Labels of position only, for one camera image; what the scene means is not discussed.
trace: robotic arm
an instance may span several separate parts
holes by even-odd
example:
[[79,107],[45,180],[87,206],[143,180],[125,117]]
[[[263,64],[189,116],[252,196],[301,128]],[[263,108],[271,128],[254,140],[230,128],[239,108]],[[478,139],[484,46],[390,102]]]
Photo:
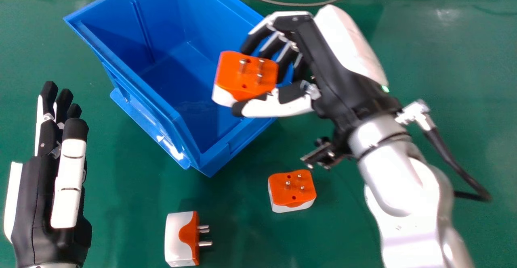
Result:
[[46,82],[36,115],[34,156],[11,163],[4,233],[18,268],[82,267],[92,241],[83,215],[88,126],[68,89]]
[[[309,12],[276,12],[249,32],[241,52],[276,62],[279,82],[294,63],[294,82],[231,105],[238,117],[286,117],[314,111],[334,123],[331,139],[301,160],[330,169],[354,158],[364,179],[364,196],[376,219],[386,268],[470,268],[467,248],[452,227],[454,196],[490,201],[490,194],[454,160],[418,100],[402,107],[389,94],[386,75],[355,22],[327,5]],[[303,77],[307,68],[312,77]],[[442,158],[477,192],[454,192],[447,176],[430,165],[406,125],[416,122]]]

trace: robotic hand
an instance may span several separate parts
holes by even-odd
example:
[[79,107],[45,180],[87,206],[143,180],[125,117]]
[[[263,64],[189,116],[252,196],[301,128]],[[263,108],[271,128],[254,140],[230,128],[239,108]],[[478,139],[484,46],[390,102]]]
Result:
[[38,97],[34,156],[11,163],[4,232],[18,268],[82,267],[92,242],[83,216],[88,126],[68,89]]
[[[470,268],[471,257],[451,224],[454,196],[479,201],[490,194],[454,160],[422,101],[402,107],[355,22],[327,5],[309,12],[275,12],[253,28],[242,54],[277,57],[279,82],[290,63],[293,83],[231,105],[239,117],[286,117],[314,111],[334,123],[332,139],[301,160],[330,169],[354,158],[364,179],[364,196],[376,219],[387,268]],[[310,68],[312,77],[303,77]],[[416,122],[441,157],[476,195],[454,192],[447,176],[426,162],[405,126]]]

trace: blue plastic container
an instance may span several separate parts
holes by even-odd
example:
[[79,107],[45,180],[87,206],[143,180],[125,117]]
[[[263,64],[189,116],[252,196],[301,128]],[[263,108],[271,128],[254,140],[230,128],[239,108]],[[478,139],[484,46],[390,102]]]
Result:
[[220,52],[262,18],[239,0],[97,0],[65,21],[101,60],[115,103],[181,167],[213,176],[274,121],[211,100]]

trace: green table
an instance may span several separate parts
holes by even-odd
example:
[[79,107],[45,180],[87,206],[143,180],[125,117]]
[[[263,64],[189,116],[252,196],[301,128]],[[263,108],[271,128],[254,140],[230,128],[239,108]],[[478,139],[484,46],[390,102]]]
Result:
[[[11,161],[33,152],[36,96],[45,80],[70,88],[90,126],[85,214],[94,227],[89,268],[168,267],[167,213],[197,210],[214,246],[203,267],[381,267],[378,232],[352,162],[316,171],[315,204],[274,214],[267,177],[302,168],[299,157],[331,125],[314,114],[280,119],[213,178],[180,169],[109,99],[111,83],[63,16],[94,0],[0,0],[0,190]],[[265,15],[279,9],[244,0]],[[394,95],[422,98],[458,160],[493,203],[456,200],[454,224],[478,267],[517,262],[517,0],[344,0],[378,54]],[[416,128],[416,143],[465,185]],[[0,200],[4,209],[4,200]],[[15,265],[0,241],[0,268]]]

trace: green surface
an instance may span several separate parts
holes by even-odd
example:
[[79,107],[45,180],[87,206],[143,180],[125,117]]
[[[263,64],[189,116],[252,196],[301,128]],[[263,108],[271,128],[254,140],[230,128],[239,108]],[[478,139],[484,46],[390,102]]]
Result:
[[[331,125],[315,115],[280,119],[213,178],[184,171],[114,102],[94,53],[62,18],[94,0],[0,0],[0,190],[11,161],[33,152],[36,96],[45,80],[70,88],[90,126],[85,214],[94,227],[89,268],[168,267],[167,213],[199,211],[214,246],[203,267],[381,267],[378,232],[353,163],[314,174],[305,211],[274,214],[266,180],[302,168]],[[244,0],[261,14],[281,8]],[[458,160],[494,196],[456,200],[454,224],[478,267],[517,263],[517,0],[345,0],[378,54],[393,95],[425,99]],[[467,189],[417,129],[416,143]],[[15,265],[0,240],[0,268]]]

